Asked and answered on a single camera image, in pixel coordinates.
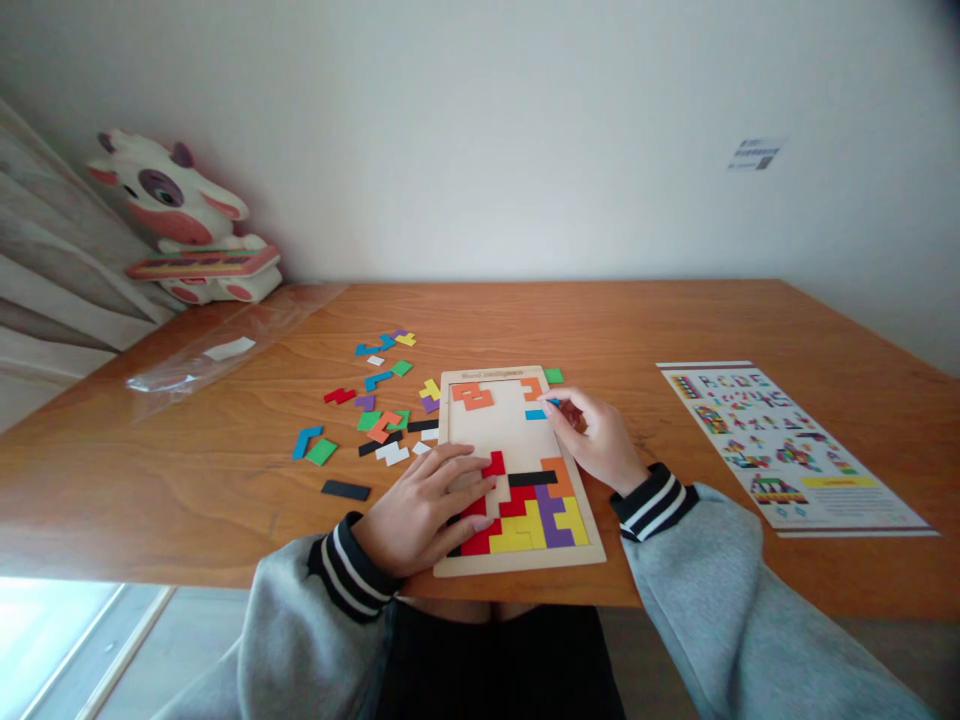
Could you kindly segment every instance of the hand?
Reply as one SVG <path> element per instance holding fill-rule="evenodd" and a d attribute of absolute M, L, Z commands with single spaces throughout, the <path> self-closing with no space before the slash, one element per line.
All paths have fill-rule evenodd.
<path fill-rule="evenodd" d="M 466 457 L 472 452 L 472 445 L 449 443 L 425 452 L 356 522 L 353 536 L 374 565 L 391 577 L 409 577 L 490 527 L 493 519 L 483 515 L 447 527 L 447 520 L 496 486 L 496 477 L 490 477 L 447 492 L 461 475 L 490 465 L 490 458 Z"/>
<path fill-rule="evenodd" d="M 551 398 L 562 401 L 559 410 L 547 402 Z M 597 480 L 626 497 L 650 477 L 637 456 L 620 412 L 613 405 L 587 395 L 580 388 L 555 388 L 539 399 L 560 442 Z M 583 434 L 575 429 L 581 413 L 587 422 Z"/>

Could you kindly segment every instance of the toy keyboard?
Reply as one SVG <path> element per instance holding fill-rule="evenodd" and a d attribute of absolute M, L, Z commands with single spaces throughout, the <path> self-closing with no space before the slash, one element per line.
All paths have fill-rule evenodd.
<path fill-rule="evenodd" d="M 273 245 L 259 250 L 208 250 L 207 252 L 150 255 L 127 268 L 133 280 L 184 280 L 190 278 L 256 275 L 276 265 L 280 253 Z"/>

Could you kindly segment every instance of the plastic bag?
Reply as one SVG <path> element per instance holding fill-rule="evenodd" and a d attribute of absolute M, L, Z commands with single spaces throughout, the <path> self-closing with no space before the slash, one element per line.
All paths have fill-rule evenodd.
<path fill-rule="evenodd" d="M 222 324 L 150 370 L 127 380 L 138 395 L 133 422 L 139 422 L 199 392 L 228 375 L 286 336 L 317 310 L 329 304 L 347 285 L 285 285 L 260 303 L 251 303 Z M 253 341 L 242 342 L 246 338 Z M 247 349 L 210 355 L 227 343 Z"/>

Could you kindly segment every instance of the cartoon cow figure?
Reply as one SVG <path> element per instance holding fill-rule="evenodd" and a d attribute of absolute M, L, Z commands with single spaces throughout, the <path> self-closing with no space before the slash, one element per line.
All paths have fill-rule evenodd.
<path fill-rule="evenodd" d="M 144 265 L 141 263 L 128 271 L 131 277 L 156 279 L 167 292 L 195 304 L 211 300 L 257 301 L 280 284 L 276 248 L 257 235 L 233 234 L 233 223 L 250 214 L 246 204 L 197 172 L 186 145 L 178 142 L 171 152 L 149 138 L 122 130 L 99 133 L 97 139 L 110 157 L 89 162 L 90 174 L 99 182 L 119 185 L 126 191 L 127 207 L 133 216 L 161 236 L 161 253 L 255 251 L 245 254 L 256 256 L 249 258 L 249 266 L 256 268 L 252 274 L 238 275 L 235 270 L 200 277 L 202 273 L 197 269 L 183 268 L 184 277 L 169 277 L 170 273 L 165 272 L 162 279 L 148 278 L 133 272 Z"/>

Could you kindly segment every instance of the striped cuff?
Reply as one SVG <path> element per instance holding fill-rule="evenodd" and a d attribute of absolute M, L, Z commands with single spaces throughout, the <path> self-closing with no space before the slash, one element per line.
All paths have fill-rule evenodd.
<path fill-rule="evenodd" d="M 357 622 L 368 623 L 377 619 L 403 582 L 374 565 L 353 537 L 350 527 L 362 517 L 347 513 L 333 532 L 317 540 L 310 548 L 307 569 L 320 576 L 334 605 Z"/>
<path fill-rule="evenodd" d="M 695 487 L 681 485 L 663 463 L 649 470 L 650 477 L 627 497 L 614 493 L 610 498 L 620 518 L 620 534 L 634 542 L 673 527 L 700 499 Z"/>

